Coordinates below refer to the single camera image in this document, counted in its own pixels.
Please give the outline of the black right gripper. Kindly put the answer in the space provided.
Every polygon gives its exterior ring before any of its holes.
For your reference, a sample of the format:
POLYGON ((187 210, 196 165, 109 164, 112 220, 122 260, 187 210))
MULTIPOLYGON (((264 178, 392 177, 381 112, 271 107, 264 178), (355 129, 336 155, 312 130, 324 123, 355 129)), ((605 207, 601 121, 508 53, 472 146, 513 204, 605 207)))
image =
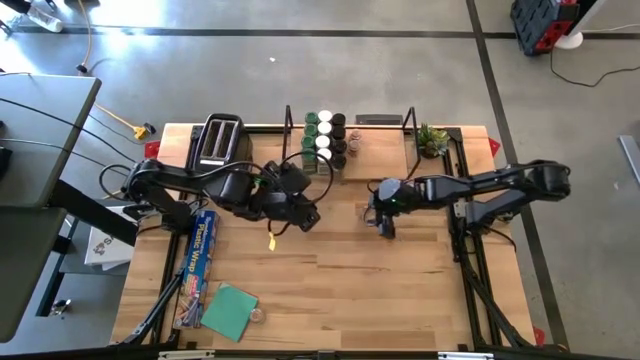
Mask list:
POLYGON ((396 238, 396 227, 392 218, 400 213, 410 213, 418 208, 418 191, 399 179, 383 180, 373 194, 373 207, 376 211, 376 227, 379 235, 387 239, 396 238))

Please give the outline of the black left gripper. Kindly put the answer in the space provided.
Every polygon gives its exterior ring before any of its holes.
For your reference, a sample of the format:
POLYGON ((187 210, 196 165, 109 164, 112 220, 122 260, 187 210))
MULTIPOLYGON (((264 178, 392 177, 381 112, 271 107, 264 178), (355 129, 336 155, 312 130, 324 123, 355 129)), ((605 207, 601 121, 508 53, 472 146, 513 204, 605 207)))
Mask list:
POLYGON ((249 210, 259 219, 289 222, 308 232, 320 220, 316 205, 308 200, 296 201, 281 191, 259 187, 250 197, 249 210))

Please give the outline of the small potted succulent plant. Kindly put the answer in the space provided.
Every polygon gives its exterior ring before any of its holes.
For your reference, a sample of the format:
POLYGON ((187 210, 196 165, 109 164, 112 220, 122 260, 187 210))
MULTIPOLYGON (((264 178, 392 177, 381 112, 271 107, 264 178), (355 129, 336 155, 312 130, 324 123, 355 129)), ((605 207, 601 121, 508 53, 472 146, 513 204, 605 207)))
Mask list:
POLYGON ((418 132, 420 154, 429 159, 444 156, 448 151, 449 139, 446 130, 422 124, 418 132))

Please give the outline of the flat black box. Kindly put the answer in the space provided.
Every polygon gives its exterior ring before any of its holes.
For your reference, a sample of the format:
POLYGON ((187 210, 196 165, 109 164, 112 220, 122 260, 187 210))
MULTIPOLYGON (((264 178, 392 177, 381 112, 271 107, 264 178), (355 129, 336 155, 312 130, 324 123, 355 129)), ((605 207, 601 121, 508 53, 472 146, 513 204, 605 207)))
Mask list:
POLYGON ((398 114, 357 114, 355 116, 357 125, 395 126, 401 125, 403 121, 403 116, 398 114))

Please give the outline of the blue plastic wrap box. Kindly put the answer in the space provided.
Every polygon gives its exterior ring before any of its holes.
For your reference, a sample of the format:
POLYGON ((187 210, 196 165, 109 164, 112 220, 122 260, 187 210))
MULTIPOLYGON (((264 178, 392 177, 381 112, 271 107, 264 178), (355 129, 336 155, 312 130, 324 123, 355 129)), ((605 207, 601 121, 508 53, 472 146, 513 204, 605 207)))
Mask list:
POLYGON ((173 326, 175 328, 198 328, 200 326, 219 220, 219 215, 209 209, 200 210, 195 216, 174 315, 173 326))

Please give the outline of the teal cloth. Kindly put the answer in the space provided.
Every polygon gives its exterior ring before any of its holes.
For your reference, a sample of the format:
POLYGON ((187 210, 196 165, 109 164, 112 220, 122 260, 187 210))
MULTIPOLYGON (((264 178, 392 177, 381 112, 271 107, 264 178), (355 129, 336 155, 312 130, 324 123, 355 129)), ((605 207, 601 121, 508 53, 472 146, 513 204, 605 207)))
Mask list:
POLYGON ((228 283, 221 283, 202 315, 201 324, 233 342, 239 342, 258 298, 228 283))

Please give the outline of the white printed box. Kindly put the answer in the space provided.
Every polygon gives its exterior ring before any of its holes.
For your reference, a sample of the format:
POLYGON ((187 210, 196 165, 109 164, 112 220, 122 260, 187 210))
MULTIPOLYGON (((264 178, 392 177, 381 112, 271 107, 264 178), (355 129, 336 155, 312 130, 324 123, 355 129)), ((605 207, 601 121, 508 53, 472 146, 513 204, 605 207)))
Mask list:
POLYGON ((112 270, 130 262, 134 247, 95 227, 90 228, 84 264, 112 270))

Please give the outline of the black desk beam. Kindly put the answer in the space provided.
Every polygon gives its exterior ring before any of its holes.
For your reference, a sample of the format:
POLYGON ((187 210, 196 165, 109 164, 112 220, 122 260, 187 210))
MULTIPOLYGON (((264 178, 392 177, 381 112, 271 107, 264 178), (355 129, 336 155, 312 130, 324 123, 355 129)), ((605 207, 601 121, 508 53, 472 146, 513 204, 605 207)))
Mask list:
POLYGON ((58 180, 48 202, 128 245, 134 246, 138 226, 86 196, 63 180, 58 180))

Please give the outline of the black and red crate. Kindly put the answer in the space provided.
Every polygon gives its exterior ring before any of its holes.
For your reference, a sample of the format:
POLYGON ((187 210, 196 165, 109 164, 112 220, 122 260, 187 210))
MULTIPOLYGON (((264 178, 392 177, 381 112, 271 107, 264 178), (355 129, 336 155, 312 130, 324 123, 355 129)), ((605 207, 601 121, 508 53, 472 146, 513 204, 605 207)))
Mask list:
POLYGON ((510 18, 522 52, 530 57, 551 52, 579 10, 578 0, 514 0, 510 18))

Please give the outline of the grey metal bar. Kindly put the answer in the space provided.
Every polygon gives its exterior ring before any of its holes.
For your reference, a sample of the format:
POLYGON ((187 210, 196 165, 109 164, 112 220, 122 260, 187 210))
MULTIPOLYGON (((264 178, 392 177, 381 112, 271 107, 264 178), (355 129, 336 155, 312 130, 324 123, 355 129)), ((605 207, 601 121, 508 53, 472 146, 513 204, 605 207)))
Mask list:
POLYGON ((631 135, 619 135, 618 142, 626 156, 631 172, 640 186, 640 145, 631 135))

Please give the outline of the white stand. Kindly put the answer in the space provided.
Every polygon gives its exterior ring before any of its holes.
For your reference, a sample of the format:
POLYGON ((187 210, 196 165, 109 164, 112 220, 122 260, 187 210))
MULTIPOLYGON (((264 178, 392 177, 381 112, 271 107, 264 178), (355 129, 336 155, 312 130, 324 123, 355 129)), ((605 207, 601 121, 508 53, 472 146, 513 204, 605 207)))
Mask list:
POLYGON ((608 0, 576 0, 577 16, 571 26, 555 43, 556 49, 571 50, 579 47, 583 40, 583 30, 591 18, 608 0))

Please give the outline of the grey desk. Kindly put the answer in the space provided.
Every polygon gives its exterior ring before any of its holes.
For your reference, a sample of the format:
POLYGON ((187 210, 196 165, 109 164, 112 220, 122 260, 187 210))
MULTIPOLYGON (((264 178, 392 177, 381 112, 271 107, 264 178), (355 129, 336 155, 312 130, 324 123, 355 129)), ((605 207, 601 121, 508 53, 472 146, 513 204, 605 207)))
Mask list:
POLYGON ((101 85, 92 77, 0 76, 0 146, 12 151, 0 207, 47 204, 101 85))
POLYGON ((0 343, 14 336, 51 252, 65 253, 60 208, 0 209, 0 343))

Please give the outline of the wooden shelf with black frame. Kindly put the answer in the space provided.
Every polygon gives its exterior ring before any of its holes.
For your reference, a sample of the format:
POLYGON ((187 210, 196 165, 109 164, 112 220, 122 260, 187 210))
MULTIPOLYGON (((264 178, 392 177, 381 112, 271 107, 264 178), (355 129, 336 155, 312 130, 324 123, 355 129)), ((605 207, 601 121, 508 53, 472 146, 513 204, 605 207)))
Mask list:
POLYGON ((346 152, 346 165, 334 171, 334 180, 364 182, 384 178, 408 179, 421 162, 417 145, 418 125, 415 109, 409 112, 400 125, 346 124, 346 141, 356 131, 359 147, 355 155, 346 152))

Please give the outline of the black table frame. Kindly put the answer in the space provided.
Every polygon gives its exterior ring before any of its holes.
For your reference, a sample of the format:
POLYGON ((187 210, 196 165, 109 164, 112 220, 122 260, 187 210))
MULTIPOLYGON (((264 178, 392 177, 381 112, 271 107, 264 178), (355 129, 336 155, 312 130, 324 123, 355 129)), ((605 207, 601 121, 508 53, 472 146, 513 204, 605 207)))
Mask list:
MULTIPOLYGON (((233 342, 206 328, 184 329, 179 344, 216 350, 457 350, 472 337, 460 267, 446 211, 395 218, 396 238, 380 237, 362 215, 367 182, 334 182, 307 233, 290 227, 270 251, 266 221, 220 213, 206 306, 221 283, 258 298, 266 315, 233 342)), ((111 341, 124 340, 156 301, 170 233, 141 234, 135 245, 111 341)), ((534 343, 513 245, 483 237, 493 296, 511 324, 534 343)))

